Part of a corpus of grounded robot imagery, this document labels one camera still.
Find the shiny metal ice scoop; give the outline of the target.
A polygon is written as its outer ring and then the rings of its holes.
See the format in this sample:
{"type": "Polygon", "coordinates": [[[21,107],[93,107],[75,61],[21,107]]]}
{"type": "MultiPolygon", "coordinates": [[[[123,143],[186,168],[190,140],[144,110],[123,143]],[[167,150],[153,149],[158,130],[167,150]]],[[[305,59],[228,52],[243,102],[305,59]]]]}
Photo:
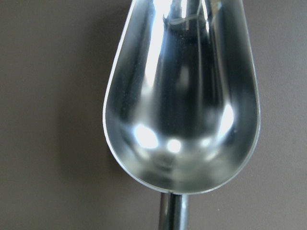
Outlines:
{"type": "Polygon", "coordinates": [[[236,177],[259,138],[243,2],[132,1],[102,122],[122,169],[161,193],[159,229],[187,229],[189,196],[236,177]]]}

